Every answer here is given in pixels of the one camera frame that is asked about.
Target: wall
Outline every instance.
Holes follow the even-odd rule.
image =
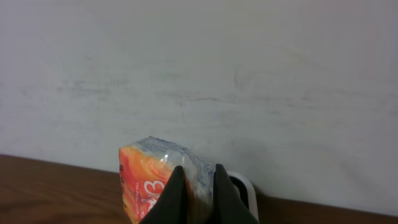
[[[175,141],[269,195],[398,215],[398,3],[0,3],[0,150]]]

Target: plastic bag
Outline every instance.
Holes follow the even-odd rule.
[[[119,149],[124,210],[135,224],[155,205],[175,166],[188,180],[187,223],[203,223],[212,209],[214,166],[186,147],[148,137]]]

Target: transparent plastic wrapper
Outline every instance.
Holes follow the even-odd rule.
[[[186,147],[148,137],[119,149],[124,210],[133,224],[151,210],[176,166],[184,168],[187,223],[204,223],[212,210],[214,166]]]

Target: brown wooden surface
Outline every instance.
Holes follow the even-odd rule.
[[[259,196],[261,223],[398,223],[398,218]],[[130,223],[119,175],[0,155],[0,223]]]

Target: orange plastic bag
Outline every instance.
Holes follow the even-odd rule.
[[[184,167],[191,195],[188,223],[207,219],[214,168],[178,144],[148,137],[119,149],[124,210],[135,224],[151,210],[175,166]]]

